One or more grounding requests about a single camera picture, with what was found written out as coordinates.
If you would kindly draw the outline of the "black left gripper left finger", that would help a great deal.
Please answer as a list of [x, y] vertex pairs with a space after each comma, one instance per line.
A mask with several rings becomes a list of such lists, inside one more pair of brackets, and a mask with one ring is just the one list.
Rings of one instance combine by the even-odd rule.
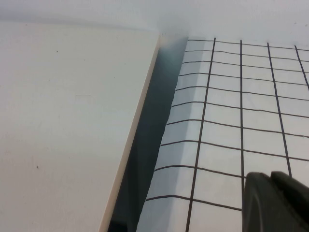
[[246, 176], [242, 204], [242, 228], [245, 232], [273, 232], [279, 205], [270, 177], [251, 172]]

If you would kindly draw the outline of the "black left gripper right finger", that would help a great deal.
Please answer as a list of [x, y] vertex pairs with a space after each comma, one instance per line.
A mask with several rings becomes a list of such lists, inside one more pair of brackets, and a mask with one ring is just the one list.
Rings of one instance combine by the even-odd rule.
[[271, 181], [283, 196], [298, 225], [309, 231], [309, 188], [284, 172], [271, 173]]

